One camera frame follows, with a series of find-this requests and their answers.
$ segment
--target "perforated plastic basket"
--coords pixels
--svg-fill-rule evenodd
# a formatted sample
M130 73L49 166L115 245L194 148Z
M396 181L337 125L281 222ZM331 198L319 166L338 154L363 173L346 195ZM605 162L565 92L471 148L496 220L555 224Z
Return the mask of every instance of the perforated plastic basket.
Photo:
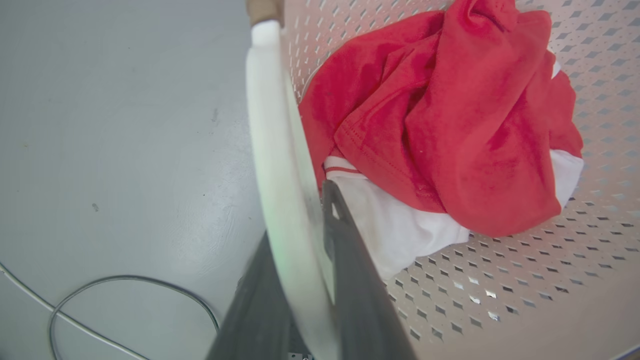
M263 163L257 169L260 190L270 188L265 177L281 179L267 167L290 163L291 174L298 174L293 180L302 201L297 209L307 209L299 216L310 239L289 237L272 247L277 248L278 272L301 332L323 360L335 349L318 349L335 338L323 328L329 325L317 321L327 316L330 303L293 294L307 286L321 297L316 289L324 286L321 274L331 282L326 260L317 253L318 214L313 208L319 204L305 165L308 154L296 101L314 71L345 41L418 12L446 9L449 3L285 0L278 41L260 42L253 34L252 51L280 49L269 64L260 61L257 66L258 60L252 63L249 56L254 151L257 165ZM423 359L617 358L640 344L640 1L518 0L516 5L521 11L551 13L549 47L577 92L574 122L584 138L586 161L579 187L561 216L507 238L475 234L468 243L418 259L390 280L387 289ZM266 79L259 69L275 75ZM263 98L260 104L258 97ZM265 113L265 106L273 111ZM259 124L273 121L269 117L278 113L287 119L288 130L276 133ZM274 136L272 142L288 139L288 149L279 156L264 154L269 136ZM268 213L277 206L287 211L282 209L287 206L262 200L269 231L277 232L287 222ZM297 266L308 269L299 274L293 270ZM321 339L309 341L313 337Z

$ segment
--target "red cloth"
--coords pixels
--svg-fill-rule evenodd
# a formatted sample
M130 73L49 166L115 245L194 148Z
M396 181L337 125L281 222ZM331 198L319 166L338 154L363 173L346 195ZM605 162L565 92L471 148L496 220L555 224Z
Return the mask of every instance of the red cloth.
M549 150L581 157L582 138L550 32L514 0L457 0L345 43L300 104L318 185L341 152L409 206L489 236L560 214Z

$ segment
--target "white garment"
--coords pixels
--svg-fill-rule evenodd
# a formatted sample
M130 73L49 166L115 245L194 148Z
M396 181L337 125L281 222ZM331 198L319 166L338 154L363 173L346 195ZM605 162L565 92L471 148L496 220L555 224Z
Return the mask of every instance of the white garment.
M584 161L551 150L556 198L564 207L575 189ZM326 177L340 188L378 274L389 279L415 258L468 240L469 230L449 214L428 213L406 205L375 185L346 159L329 156Z

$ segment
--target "brown handle grip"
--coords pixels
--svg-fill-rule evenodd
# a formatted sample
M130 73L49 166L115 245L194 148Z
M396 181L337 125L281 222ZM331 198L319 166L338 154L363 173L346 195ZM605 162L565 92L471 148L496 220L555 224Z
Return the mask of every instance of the brown handle grip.
M277 20L284 25L284 0L246 0L246 12L251 26L267 20Z

